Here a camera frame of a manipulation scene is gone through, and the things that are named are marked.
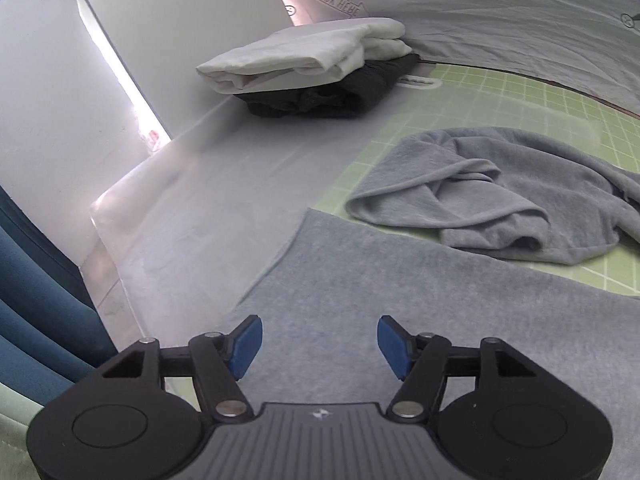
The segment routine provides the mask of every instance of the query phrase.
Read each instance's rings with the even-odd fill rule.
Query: light strip
[[[160,121],[153,113],[149,104],[138,90],[138,87],[129,76],[124,65],[118,58],[116,51],[109,43],[104,31],[96,20],[89,4],[86,0],[76,0],[80,18],[86,27],[89,36],[100,50],[102,57],[107,62],[114,75],[118,79],[120,86],[129,97],[133,105],[133,111],[138,119],[138,134],[144,140],[149,153],[156,152],[167,145],[171,138],[160,124]]]

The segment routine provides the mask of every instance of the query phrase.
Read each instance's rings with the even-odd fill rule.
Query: folded white cloth
[[[340,81],[365,60],[405,56],[404,25],[390,18],[355,18],[289,27],[229,50],[196,67],[221,94],[307,88]]]

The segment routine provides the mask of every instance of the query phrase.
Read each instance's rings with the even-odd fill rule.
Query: white panel
[[[76,264],[89,206],[144,160],[131,102],[75,0],[0,0],[0,185]]]
[[[424,59],[536,76],[640,114],[640,0],[284,1],[300,23],[393,18]]]
[[[223,97],[195,67],[291,25],[282,0],[88,0],[170,136],[194,127]]]

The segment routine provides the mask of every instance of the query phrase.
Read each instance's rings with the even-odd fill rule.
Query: green cutting mat
[[[640,121],[576,92],[522,76],[454,65],[438,65],[431,77],[439,89],[411,90],[403,109],[390,118],[315,206],[359,222],[344,202],[360,180],[403,137],[440,128],[508,126],[568,142],[625,170],[640,173]],[[499,95],[499,105],[486,104]],[[546,108],[541,117],[539,105]],[[385,228],[384,232],[438,240],[429,230]],[[640,294],[640,252],[634,242],[618,245],[605,256],[567,267],[515,262],[619,294]]]

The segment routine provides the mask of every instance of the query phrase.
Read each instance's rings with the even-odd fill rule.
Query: flat gray towel
[[[441,229],[497,258],[577,264],[640,240],[640,175],[539,134],[453,128],[403,139],[345,204],[388,226]]]
[[[503,338],[607,415],[615,444],[601,479],[640,479],[633,298],[312,210],[220,328],[248,314],[264,323],[262,349],[240,382],[255,408],[372,400],[386,408],[401,384],[376,342],[376,323],[390,314],[409,332],[454,345]],[[454,392],[459,381],[450,381]]]

